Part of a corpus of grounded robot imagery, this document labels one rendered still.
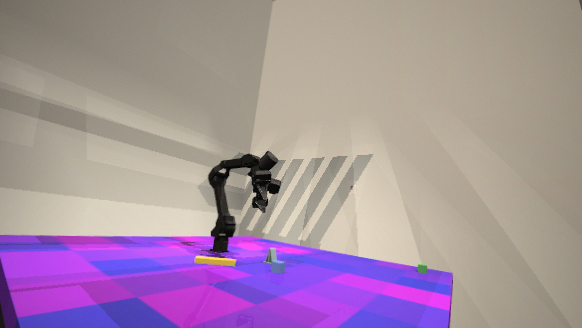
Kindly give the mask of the small blue cube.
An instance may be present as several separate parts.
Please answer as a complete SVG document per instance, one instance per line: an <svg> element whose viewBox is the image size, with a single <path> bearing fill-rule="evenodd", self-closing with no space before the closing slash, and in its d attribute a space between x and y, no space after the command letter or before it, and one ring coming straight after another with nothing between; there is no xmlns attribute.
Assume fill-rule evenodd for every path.
<svg viewBox="0 0 582 328"><path fill-rule="evenodd" d="M282 274L285 272L285 263L284 261L275 260L272 261L271 272Z"/></svg>

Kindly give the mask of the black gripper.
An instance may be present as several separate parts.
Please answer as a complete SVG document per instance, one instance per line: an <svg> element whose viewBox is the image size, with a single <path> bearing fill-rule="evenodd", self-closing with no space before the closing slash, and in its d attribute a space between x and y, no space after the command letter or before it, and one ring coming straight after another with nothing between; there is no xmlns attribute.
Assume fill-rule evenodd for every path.
<svg viewBox="0 0 582 328"><path fill-rule="evenodd" d="M253 193L256 193L256 197L252 199L252 207L258 208L262 213L265 213L265 207L268 206L267 191L271 184L271 176L268 170L256 171L252 175Z"/></svg>

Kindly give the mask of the yellow bar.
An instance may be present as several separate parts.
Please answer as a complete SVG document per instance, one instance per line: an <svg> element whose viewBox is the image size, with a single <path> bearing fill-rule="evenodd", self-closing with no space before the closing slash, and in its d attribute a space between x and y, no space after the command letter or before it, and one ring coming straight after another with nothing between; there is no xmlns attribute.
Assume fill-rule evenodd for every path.
<svg viewBox="0 0 582 328"><path fill-rule="evenodd" d="M194 263L196 263L196 264L209 264L209 265L222 265L222 266L235 266L236 260L237 259L197 256L194 259Z"/></svg>

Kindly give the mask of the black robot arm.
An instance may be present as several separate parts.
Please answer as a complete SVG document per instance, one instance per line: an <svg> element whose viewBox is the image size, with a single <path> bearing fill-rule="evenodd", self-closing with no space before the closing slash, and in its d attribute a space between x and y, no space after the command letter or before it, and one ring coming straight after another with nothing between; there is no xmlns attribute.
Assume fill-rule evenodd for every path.
<svg viewBox="0 0 582 328"><path fill-rule="evenodd" d="M229 177L229 171L234 168L251 168L247 175L252 178L254 172L262 170L270 171L277 163L278 159L270 151L267 151L262 158L252 154L246 154L242 158L222 160L217 166L212 168L208 174L208 181L214 190L218 217L216 227L211 231L211 236L215 238L213 249L210 249L210 251L218 253L230 252L228 250L228 237L232 237L236 229L235 218L234 216L230 216L228 212L224 190L226 179ZM226 169L225 173L218 172L223 168ZM271 184L268 187L269 193L279 193L280 185L280 180L271 178Z"/></svg>

